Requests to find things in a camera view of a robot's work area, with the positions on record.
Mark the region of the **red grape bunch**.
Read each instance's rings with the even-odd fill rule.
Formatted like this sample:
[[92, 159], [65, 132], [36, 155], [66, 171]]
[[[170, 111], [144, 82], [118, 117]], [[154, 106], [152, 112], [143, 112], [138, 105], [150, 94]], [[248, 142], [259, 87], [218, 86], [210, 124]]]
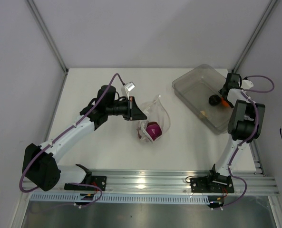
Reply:
[[144, 135], [142, 129], [140, 127], [138, 127], [136, 129], [136, 131], [137, 131], [137, 136], [138, 136], [139, 140], [143, 141], [145, 139], [145, 135]]

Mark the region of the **clear zip top bag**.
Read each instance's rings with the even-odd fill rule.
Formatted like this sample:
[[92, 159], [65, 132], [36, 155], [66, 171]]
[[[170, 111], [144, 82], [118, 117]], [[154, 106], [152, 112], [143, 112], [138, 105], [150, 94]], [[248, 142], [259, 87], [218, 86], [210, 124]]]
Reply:
[[[142, 103], [140, 109], [147, 116], [147, 120], [138, 121], [136, 125], [136, 129], [140, 127], [145, 135], [145, 139], [141, 142], [154, 143], [159, 140], [171, 126], [170, 116], [161, 103], [161, 95], [158, 94], [151, 101]], [[149, 122], [157, 122], [162, 129], [162, 135], [155, 141], [153, 141], [146, 132], [146, 127]]]

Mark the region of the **orange fruit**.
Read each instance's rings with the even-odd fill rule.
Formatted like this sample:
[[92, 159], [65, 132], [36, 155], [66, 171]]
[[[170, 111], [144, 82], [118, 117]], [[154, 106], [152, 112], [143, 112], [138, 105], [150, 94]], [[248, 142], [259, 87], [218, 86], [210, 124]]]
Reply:
[[230, 102], [228, 102], [227, 100], [225, 100], [223, 97], [221, 97], [221, 104], [224, 107], [228, 107], [228, 108], [232, 108], [233, 106], [231, 105]]

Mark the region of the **purple onion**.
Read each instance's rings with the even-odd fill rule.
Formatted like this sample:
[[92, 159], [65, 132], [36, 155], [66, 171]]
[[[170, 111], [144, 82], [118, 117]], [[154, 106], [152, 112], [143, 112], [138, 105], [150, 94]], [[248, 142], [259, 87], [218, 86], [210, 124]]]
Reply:
[[146, 127], [146, 132], [153, 141], [162, 135], [162, 129], [157, 122], [149, 122]]

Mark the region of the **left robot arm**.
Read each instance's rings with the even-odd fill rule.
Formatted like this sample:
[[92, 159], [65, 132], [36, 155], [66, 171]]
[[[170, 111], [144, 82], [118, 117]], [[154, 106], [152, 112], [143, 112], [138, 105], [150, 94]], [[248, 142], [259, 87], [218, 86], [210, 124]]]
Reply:
[[87, 190], [92, 184], [92, 173], [83, 165], [58, 166], [61, 158], [83, 137], [97, 130], [108, 120], [109, 116], [122, 116], [126, 121], [145, 120], [147, 116], [139, 109], [135, 98], [129, 95], [134, 89], [132, 82], [122, 86], [122, 97], [115, 98], [114, 86], [103, 85], [97, 97], [80, 111], [77, 119], [68, 129], [56, 138], [40, 145], [30, 144], [25, 149], [22, 177], [19, 187], [22, 192], [23, 179], [28, 178], [43, 191], [53, 189], [58, 183], [77, 185]]

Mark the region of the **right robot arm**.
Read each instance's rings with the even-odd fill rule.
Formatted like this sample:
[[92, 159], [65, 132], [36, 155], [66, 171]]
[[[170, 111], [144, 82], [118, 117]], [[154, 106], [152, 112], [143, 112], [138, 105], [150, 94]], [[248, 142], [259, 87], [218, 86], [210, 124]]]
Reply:
[[261, 133], [265, 105], [255, 102], [247, 95], [246, 92], [251, 87], [251, 81], [243, 80], [239, 74], [229, 73], [219, 91], [233, 111], [227, 127], [228, 143], [206, 179], [205, 184], [210, 191], [215, 192], [232, 184], [232, 168], [245, 147]]

